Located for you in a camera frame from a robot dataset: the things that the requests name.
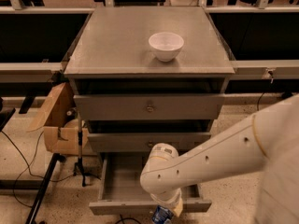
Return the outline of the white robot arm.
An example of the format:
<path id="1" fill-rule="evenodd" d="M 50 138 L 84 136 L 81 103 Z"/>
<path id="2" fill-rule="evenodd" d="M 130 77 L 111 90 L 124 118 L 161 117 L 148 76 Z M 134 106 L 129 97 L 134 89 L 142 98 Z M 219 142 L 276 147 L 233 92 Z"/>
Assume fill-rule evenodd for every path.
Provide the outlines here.
<path id="1" fill-rule="evenodd" d="M 183 155 L 153 147 L 140 184 L 159 205 L 182 212 L 181 189 L 263 169 L 254 224 L 299 224 L 299 97 L 264 108 Z"/>

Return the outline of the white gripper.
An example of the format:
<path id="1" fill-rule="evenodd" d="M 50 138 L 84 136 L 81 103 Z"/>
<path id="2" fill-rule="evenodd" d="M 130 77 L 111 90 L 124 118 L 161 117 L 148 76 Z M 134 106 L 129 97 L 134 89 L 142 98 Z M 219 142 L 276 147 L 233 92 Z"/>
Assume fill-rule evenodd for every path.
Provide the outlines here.
<path id="1" fill-rule="evenodd" d="M 150 197 L 160 206 L 171 209 L 176 217 L 181 215 L 183 211 L 181 189 L 166 191 L 162 194 L 151 194 Z"/>

